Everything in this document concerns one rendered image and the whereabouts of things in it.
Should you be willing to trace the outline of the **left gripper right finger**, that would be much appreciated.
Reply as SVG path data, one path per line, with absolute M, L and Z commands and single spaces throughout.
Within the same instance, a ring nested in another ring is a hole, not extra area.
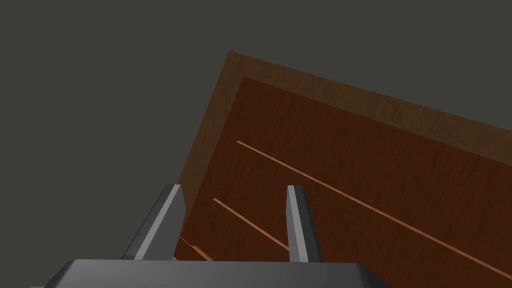
M 302 186 L 287 186 L 285 213 L 289 261 L 323 262 L 307 195 Z

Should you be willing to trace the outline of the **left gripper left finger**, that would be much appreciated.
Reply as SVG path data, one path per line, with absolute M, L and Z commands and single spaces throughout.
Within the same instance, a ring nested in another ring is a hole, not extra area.
M 185 215 L 182 186 L 180 184 L 165 186 L 122 259 L 173 260 Z

